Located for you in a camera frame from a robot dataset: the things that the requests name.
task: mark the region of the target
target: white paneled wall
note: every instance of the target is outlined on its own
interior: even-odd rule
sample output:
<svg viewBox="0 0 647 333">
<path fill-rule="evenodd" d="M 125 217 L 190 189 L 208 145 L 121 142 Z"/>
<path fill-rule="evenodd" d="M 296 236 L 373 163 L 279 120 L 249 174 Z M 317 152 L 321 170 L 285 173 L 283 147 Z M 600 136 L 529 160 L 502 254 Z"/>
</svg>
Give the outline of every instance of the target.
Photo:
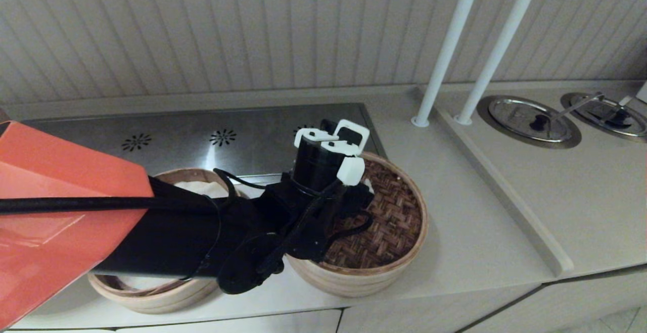
<svg viewBox="0 0 647 333">
<path fill-rule="evenodd" d="M 457 0 L 0 0 L 0 104 L 426 82 Z M 447 82 L 515 0 L 477 0 Z M 495 80 L 644 79 L 647 0 L 533 0 Z"/>
</svg>

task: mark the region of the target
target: white pole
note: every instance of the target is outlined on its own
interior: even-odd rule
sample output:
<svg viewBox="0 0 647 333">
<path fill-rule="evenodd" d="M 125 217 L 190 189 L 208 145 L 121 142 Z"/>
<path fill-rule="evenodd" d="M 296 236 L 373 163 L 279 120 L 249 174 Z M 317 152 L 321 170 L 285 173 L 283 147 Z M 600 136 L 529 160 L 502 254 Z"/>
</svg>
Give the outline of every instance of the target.
<svg viewBox="0 0 647 333">
<path fill-rule="evenodd" d="M 499 39 L 497 39 L 494 49 L 492 49 L 492 52 L 490 53 L 490 57 L 488 57 L 487 62 L 485 62 L 485 66 L 483 67 L 479 78 L 476 80 L 476 84 L 474 84 L 474 89 L 467 99 L 463 111 L 460 113 L 460 116 L 456 116 L 454 118 L 456 122 L 466 125 L 472 124 L 471 116 L 476 109 L 476 104 L 481 100 L 483 92 L 485 92 L 485 88 L 490 83 L 490 80 L 492 80 L 492 76 L 494 75 L 497 66 L 499 66 L 499 62 L 503 59 L 503 55 L 508 49 L 510 41 L 513 40 L 513 36 L 524 18 L 525 12 L 531 1 L 532 0 L 516 0 L 508 19 L 503 25 Z"/>
<path fill-rule="evenodd" d="M 411 123 L 418 127 L 429 126 L 427 118 L 429 117 L 429 113 L 432 111 L 436 96 L 438 96 L 438 91 L 443 83 L 449 62 L 451 61 L 451 55 L 453 55 L 453 51 L 456 49 L 460 33 L 463 31 L 463 27 L 465 27 L 465 21 L 467 20 L 467 15 L 469 15 L 473 3 L 474 0 L 458 0 L 456 8 L 453 10 L 453 16 L 451 17 L 451 22 L 443 41 L 443 47 L 438 55 L 434 72 L 432 73 L 432 77 L 429 79 L 429 84 L 427 84 L 427 91 L 425 92 L 423 103 L 420 105 L 418 116 L 411 118 Z"/>
</svg>

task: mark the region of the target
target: tiled floor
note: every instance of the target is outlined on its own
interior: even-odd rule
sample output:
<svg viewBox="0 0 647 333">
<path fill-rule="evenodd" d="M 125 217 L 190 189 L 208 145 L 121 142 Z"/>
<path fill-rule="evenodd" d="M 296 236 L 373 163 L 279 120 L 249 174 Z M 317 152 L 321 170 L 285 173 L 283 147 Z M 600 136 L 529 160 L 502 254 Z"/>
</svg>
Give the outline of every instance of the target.
<svg viewBox="0 0 647 333">
<path fill-rule="evenodd" d="M 647 333 L 647 306 L 607 315 L 596 321 L 553 333 Z"/>
</svg>

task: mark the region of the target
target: bamboo steamer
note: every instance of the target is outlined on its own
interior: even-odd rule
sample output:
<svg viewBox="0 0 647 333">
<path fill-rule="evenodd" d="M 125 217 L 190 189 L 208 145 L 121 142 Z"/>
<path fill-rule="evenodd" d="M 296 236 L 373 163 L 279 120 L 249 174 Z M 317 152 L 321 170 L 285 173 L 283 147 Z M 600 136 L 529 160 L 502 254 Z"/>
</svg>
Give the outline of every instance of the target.
<svg viewBox="0 0 647 333">
<path fill-rule="evenodd" d="M 287 256 L 303 280 L 347 298 L 369 296 L 395 282 L 420 252 L 428 230 L 427 204 L 414 181 L 380 156 L 362 157 L 366 160 L 362 179 L 369 179 L 375 190 L 368 209 L 374 224 L 335 241 L 318 264 Z M 359 225 L 361 219 L 338 221 L 334 231 Z"/>
<path fill-rule="evenodd" d="M 155 178 L 169 184 L 181 181 L 217 183 L 227 190 L 226 184 L 215 172 L 204 169 L 171 170 L 156 175 Z M 90 273 L 88 280 L 104 298 L 143 314 L 175 312 L 201 301 L 218 289 L 218 283 L 214 279 L 169 280 L 150 289 L 135 289 L 117 276 Z"/>
</svg>

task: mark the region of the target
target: bamboo steamer lid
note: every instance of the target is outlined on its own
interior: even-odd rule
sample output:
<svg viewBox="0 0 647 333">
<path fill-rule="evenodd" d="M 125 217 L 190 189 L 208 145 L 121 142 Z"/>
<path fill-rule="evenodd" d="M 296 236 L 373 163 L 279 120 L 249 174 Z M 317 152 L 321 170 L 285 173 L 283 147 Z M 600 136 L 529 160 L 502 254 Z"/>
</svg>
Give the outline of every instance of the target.
<svg viewBox="0 0 647 333">
<path fill-rule="evenodd" d="M 182 181 L 217 183 L 224 191 L 227 190 L 226 184 L 215 172 L 204 169 L 171 170 L 156 175 L 155 178 L 169 184 Z M 170 279 L 163 284 L 147 289 L 130 287 L 118 276 L 90 273 L 88 280 L 90 285 L 104 298 L 143 314 L 175 312 L 201 301 L 218 289 L 218 283 L 214 279 Z"/>
<path fill-rule="evenodd" d="M 418 255 L 428 230 L 427 204 L 414 181 L 393 163 L 364 153 L 374 201 L 368 208 L 374 222 L 359 234 L 335 241 L 323 262 L 288 256 L 306 282 L 324 292 L 356 298 L 385 289 Z M 332 232 L 356 227 L 363 217 L 338 220 Z"/>
</svg>

